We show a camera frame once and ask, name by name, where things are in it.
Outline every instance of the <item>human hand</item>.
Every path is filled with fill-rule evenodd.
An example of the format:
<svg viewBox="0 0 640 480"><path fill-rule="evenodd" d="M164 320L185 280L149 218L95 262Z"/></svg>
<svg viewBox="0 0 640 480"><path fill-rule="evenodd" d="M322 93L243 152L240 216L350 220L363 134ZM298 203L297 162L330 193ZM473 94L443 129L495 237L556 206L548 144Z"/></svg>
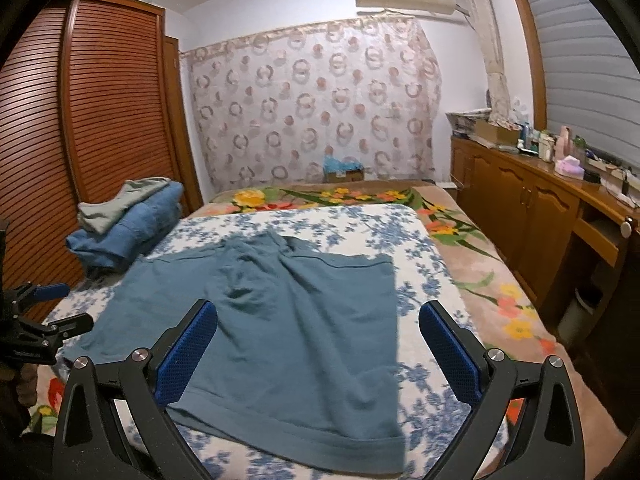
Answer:
<svg viewBox="0 0 640 480"><path fill-rule="evenodd" d="M22 365L20 373L0 362L0 383L10 383L14 379L15 391L18 394L18 402L25 408L34 406L38 400L38 365Z"/></svg>

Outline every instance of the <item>gray roller shade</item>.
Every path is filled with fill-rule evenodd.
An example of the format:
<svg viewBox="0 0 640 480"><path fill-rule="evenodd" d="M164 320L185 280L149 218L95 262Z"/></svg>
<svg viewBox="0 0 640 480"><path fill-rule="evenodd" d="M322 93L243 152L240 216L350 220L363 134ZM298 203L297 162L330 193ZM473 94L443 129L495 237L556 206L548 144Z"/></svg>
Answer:
<svg viewBox="0 0 640 480"><path fill-rule="evenodd" d="M640 73L588 0L529 0L540 37L548 128L640 166Z"/></svg>

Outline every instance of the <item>bed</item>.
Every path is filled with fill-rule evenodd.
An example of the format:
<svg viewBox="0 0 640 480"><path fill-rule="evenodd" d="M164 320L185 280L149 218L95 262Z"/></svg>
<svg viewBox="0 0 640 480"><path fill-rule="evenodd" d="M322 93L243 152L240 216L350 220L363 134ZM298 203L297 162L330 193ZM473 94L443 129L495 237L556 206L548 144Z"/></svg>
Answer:
<svg viewBox="0 0 640 480"><path fill-rule="evenodd" d="M421 182L366 182L227 192L181 221L149 257L217 241L232 232L254 234L265 228L311 240L321 251L393 256L401 381L398 417L407 449L403 478L422 478L468 413L419 336L417 309L429 299L440 300L485 346L502 348L520 360L542 362L552 353L564 359L581 414L587 478L594 478L622 445L623 435L575 372L566 351L544 329L492 244L444 190ZM98 317L116 286L117 277L85 283L49 319L79 312ZM64 365L57 372L64 377ZM32 428L52 433L63 385L50 369L41 367L39 373ZM118 409L130 440L142 446L126 407ZM513 421L518 410L513 401L508 419ZM181 431L215 479L266 474L317 479L327 474L242 444ZM486 465L499 455L506 437L503 425Z"/></svg>

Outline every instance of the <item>silver bolt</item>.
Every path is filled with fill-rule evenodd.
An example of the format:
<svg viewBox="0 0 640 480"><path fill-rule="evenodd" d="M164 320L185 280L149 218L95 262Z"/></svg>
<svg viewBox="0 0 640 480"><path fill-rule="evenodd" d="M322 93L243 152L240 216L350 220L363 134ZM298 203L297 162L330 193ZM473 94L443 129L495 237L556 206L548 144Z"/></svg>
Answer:
<svg viewBox="0 0 640 480"><path fill-rule="evenodd" d="M550 355L549 364L552 365L554 368L562 368L562 365L564 363L562 362L562 359L559 358L557 355Z"/></svg>
<svg viewBox="0 0 640 480"><path fill-rule="evenodd" d="M138 348L131 353L131 358L138 363L144 361L147 357L149 357L149 350L146 348Z"/></svg>
<svg viewBox="0 0 640 480"><path fill-rule="evenodd" d="M491 361L504 360L504 352L499 348L491 348L486 354L489 356L489 359L491 359Z"/></svg>
<svg viewBox="0 0 640 480"><path fill-rule="evenodd" d="M89 364L89 359L87 357L82 356L74 361L74 368L77 368L79 370L81 368L84 368L88 364Z"/></svg>

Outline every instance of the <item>curtain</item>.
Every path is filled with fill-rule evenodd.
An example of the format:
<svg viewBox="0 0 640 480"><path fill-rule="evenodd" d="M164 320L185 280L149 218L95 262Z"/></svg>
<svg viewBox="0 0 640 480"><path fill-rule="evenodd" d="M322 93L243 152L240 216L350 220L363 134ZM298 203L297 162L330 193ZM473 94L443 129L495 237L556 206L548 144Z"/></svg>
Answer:
<svg viewBox="0 0 640 480"><path fill-rule="evenodd" d="M504 75L504 60L502 47L498 36L498 25L495 21L491 0L467 0L471 22L480 40L480 49L484 57L484 67L489 83L491 96L491 116L489 121L505 128L511 126L509 119L511 100L509 88Z"/></svg>
<svg viewBox="0 0 640 480"><path fill-rule="evenodd" d="M361 162L367 178L433 173L442 79L411 17L272 30L185 56L216 192L322 182L325 155Z"/></svg>

